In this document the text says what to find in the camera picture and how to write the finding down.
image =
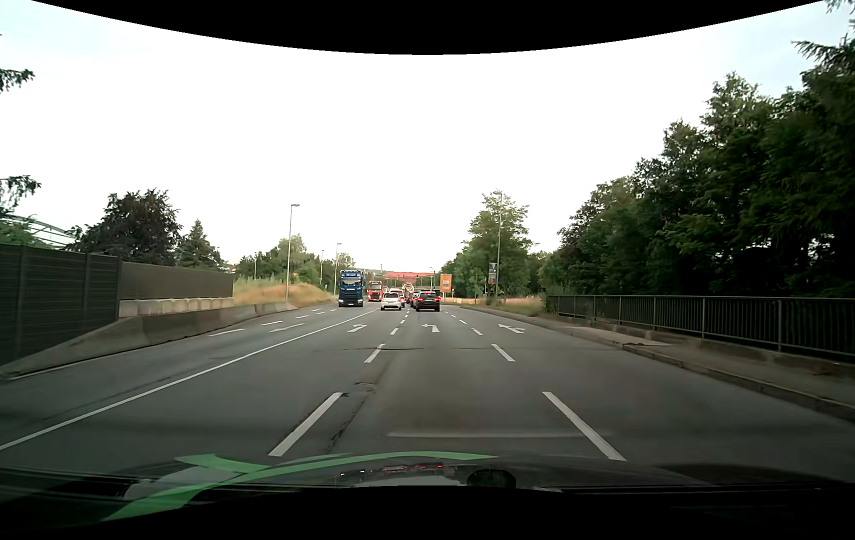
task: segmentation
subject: asphalt road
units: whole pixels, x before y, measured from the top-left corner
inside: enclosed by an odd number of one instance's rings
[[[540,326],[336,304],[0,385],[0,466],[451,450],[855,482],[855,425]]]

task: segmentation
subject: metal railing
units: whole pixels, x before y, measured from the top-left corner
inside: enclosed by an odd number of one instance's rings
[[[544,308],[567,317],[855,359],[855,299],[545,295]]]

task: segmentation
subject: sky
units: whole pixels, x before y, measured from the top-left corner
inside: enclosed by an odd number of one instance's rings
[[[291,223],[309,251],[340,242],[358,267],[396,271],[439,270],[500,189],[552,251],[598,184],[698,121],[714,81],[800,88],[813,63],[792,41],[836,44],[849,19],[818,2],[582,47],[370,55],[0,0],[0,67],[36,74],[0,97],[0,177],[39,181],[15,213],[62,229],[97,223],[111,193],[168,190],[184,231],[200,219],[229,262]]]

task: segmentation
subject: sidewalk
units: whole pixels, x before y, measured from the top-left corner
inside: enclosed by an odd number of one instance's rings
[[[774,365],[717,350],[664,343],[612,330],[573,325],[569,322],[542,317],[529,317],[490,307],[461,305],[461,308],[491,313],[576,338],[612,345],[635,355],[669,363],[855,423],[855,380],[851,378],[816,374],[807,368]],[[812,361],[818,362],[819,359],[812,359]]]

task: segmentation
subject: solid white line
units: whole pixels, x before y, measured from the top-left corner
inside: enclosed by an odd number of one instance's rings
[[[594,443],[594,446],[596,446],[597,449],[600,450],[602,454],[604,454],[604,456],[607,456],[609,460],[627,461],[627,459],[625,459],[623,455],[618,453],[618,451],[614,449],[613,446],[608,444],[608,442],[605,441],[602,436],[598,435],[596,431],[591,429],[590,425],[581,420],[578,414],[576,414],[575,411],[572,411],[570,407],[565,405],[564,402],[561,401],[561,399],[557,399],[557,396],[555,396],[551,392],[541,392],[541,394],[543,394],[545,398],[549,399],[550,402],[554,404],[554,407],[561,410],[561,412],[563,412],[564,415],[567,417],[567,420],[570,420],[571,423],[574,423],[574,426],[577,427],[578,430],[580,430],[581,433],[584,434],[584,436],[588,437],[590,439],[590,442]]]
[[[373,361],[374,357],[376,357],[381,352],[381,348],[384,346],[385,346],[384,343],[381,343],[380,345],[378,345],[377,348],[374,349],[373,352],[371,352],[371,355],[368,356],[368,359],[364,360],[364,363],[366,363],[366,364],[371,363],[371,361]]]
[[[308,416],[306,420],[301,422],[300,425],[298,425],[294,428],[293,431],[291,431],[290,435],[284,437],[284,440],[280,441],[280,444],[274,447],[274,449],[272,449],[268,453],[268,456],[283,456],[285,452],[287,452],[292,446],[294,446],[294,443],[298,442],[298,439],[300,439],[301,436],[306,434],[308,430],[311,429],[311,426],[313,426],[314,423],[317,422],[317,419],[321,418],[321,415],[324,414],[325,411],[330,409],[331,406],[335,404],[338,398],[341,397],[341,394],[342,392],[334,392],[330,395],[330,397],[325,399],[320,406],[314,409],[314,412],[310,413],[310,416]]]
[[[233,360],[228,360],[224,363],[218,364],[214,367],[209,367],[209,368],[202,370],[202,371],[199,371],[195,374],[189,374],[188,376],[182,376],[181,378],[178,378],[177,380],[173,380],[167,384],[162,384],[161,386],[158,386],[157,388],[152,388],[151,390],[141,392],[135,396],[131,396],[130,398],[122,399],[120,401],[113,402],[109,405],[104,405],[97,410],[85,412],[81,416],[75,416],[74,418],[71,418],[69,420],[64,420],[61,423],[55,423],[54,425],[51,425],[50,427],[45,427],[44,429],[41,429],[40,431],[35,431],[29,435],[25,435],[23,437],[20,437],[19,439],[14,439],[13,441],[11,441],[9,443],[4,443],[4,444],[0,445],[0,451],[7,450],[13,446],[17,446],[17,445],[19,445],[23,442],[29,441],[33,438],[43,436],[44,434],[49,434],[55,430],[60,430],[64,426],[70,426],[71,424],[73,424],[75,422],[80,422],[81,420],[84,420],[85,418],[89,418],[89,417],[94,416],[96,414],[99,414],[101,412],[110,411],[111,409],[114,409],[115,407],[120,407],[120,406],[122,406],[128,402],[133,402],[136,399],[144,398],[145,396],[149,396],[155,392],[158,392],[160,390],[164,390],[165,388],[174,387],[175,385],[180,385],[184,381],[189,381],[191,379],[194,379],[195,377],[199,377],[199,376],[204,375],[208,372],[215,371],[216,369],[220,369],[220,368],[227,366],[227,365],[231,365],[235,362],[243,361],[244,359],[247,359],[249,357],[253,357],[254,355],[256,355],[258,353],[263,353],[264,351],[267,351],[269,349],[274,349],[275,347],[281,347],[282,345],[288,344],[291,341],[297,341],[298,339],[301,339],[301,338],[307,338],[308,336],[311,336],[313,334],[317,334],[317,333],[323,332],[327,329],[343,325],[344,323],[349,323],[349,322],[351,322],[351,321],[353,321],[359,317],[363,317],[364,315],[369,315],[371,313],[373,313],[373,311],[366,311],[364,313],[361,313],[360,315],[357,315],[356,317],[351,317],[346,321],[341,321],[339,323],[334,323],[332,325],[324,326],[323,328],[318,328],[318,329],[315,329],[314,331],[309,331],[308,333],[303,333],[303,334],[298,335],[296,337],[292,337],[292,338],[288,339],[287,341],[281,341],[280,343],[275,343],[274,345],[264,347],[263,349],[257,349],[254,352],[248,352],[247,354],[244,354],[243,356],[239,356]]]
[[[507,352],[505,352],[505,350],[504,350],[504,349],[502,349],[501,347],[498,347],[498,346],[497,346],[497,345],[495,345],[494,343],[492,343],[492,344],[491,344],[491,346],[492,346],[494,349],[496,349],[496,350],[500,353],[500,355],[501,355],[502,357],[505,357],[505,358],[507,359],[507,362],[514,362],[514,358],[512,358],[512,357],[511,357]]]
[[[244,328],[242,328],[242,327],[237,328],[237,329],[226,329],[226,330],[224,330],[224,331],[219,331],[218,333],[209,333],[207,336],[208,336],[209,338],[213,338],[213,337],[215,337],[215,336],[223,336],[223,335],[225,335],[225,334],[230,334],[230,333],[232,333],[232,332],[240,332],[240,331],[242,331],[242,330],[244,330]]]

